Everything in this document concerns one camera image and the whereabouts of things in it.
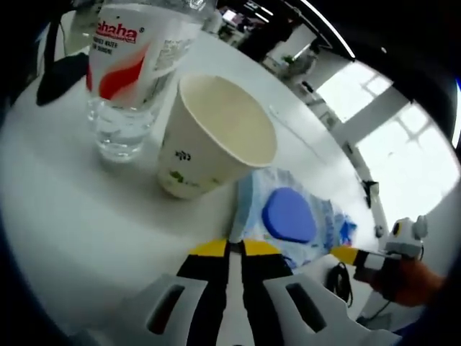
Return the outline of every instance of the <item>water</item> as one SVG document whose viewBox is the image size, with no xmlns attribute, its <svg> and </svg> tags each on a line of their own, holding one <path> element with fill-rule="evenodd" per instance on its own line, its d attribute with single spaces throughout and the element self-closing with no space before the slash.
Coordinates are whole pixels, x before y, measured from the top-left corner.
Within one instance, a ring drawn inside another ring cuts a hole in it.
<svg viewBox="0 0 461 346">
<path fill-rule="evenodd" d="M 89 100 L 87 112 L 99 151 L 104 158 L 116 162 L 130 161 L 140 152 L 158 113 L 158 107 L 113 107 L 100 97 Z"/>
</svg>

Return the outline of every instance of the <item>white paper cup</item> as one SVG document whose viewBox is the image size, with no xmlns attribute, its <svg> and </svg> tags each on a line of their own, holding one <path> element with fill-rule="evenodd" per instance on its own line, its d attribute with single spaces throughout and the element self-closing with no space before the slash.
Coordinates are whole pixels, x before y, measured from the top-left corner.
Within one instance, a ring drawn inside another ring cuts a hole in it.
<svg viewBox="0 0 461 346">
<path fill-rule="evenodd" d="M 195 198 L 267 167 L 277 150 L 261 105 L 230 81 L 201 74 L 179 80 L 158 158 L 158 181 L 172 195 Z"/>
</svg>

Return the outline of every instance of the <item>window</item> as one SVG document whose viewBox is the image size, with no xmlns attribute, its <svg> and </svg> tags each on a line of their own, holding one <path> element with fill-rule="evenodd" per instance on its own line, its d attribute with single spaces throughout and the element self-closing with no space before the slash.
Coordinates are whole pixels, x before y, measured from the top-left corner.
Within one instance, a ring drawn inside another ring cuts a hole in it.
<svg viewBox="0 0 461 346">
<path fill-rule="evenodd" d="M 392 81 L 372 68 L 355 62 L 332 76 L 317 93 L 345 123 L 391 85 Z"/>
<path fill-rule="evenodd" d="M 373 179 L 388 228 L 431 211 L 460 179 L 450 144 L 421 106 L 405 107 L 357 145 Z"/>
</svg>

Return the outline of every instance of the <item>desk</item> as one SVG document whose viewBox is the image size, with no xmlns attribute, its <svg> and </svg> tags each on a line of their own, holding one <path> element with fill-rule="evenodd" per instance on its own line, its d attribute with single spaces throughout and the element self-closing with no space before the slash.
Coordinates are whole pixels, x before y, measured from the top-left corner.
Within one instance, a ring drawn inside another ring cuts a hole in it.
<svg viewBox="0 0 461 346">
<path fill-rule="evenodd" d="M 354 168 L 285 85 L 205 33 L 178 75 L 184 71 L 221 75 L 275 109 L 282 122 L 274 121 L 279 141 L 274 165 L 340 205 L 358 224 L 355 245 L 377 248 Z M 176 272 L 195 245 L 226 236 L 236 187 L 189 201 L 170 198 L 157 186 L 156 157 L 175 88 L 142 155 L 118 166 L 97 154 L 84 112 L 84 81 L 46 107 L 35 104 L 38 82 L 19 97 L 1 131 L 0 208 L 22 274 L 69 333 L 105 316 L 161 273 Z"/>
</svg>

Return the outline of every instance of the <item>water bottle label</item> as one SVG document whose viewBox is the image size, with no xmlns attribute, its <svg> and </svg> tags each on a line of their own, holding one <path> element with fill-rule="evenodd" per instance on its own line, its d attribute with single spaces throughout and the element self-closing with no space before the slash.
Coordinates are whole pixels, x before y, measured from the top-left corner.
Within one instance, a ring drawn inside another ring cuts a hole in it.
<svg viewBox="0 0 461 346">
<path fill-rule="evenodd" d="M 106 5 L 89 53 L 86 85 L 116 107 L 148 107 L 165 90 L 201 25 L 143 4 Z"/>
</svg>

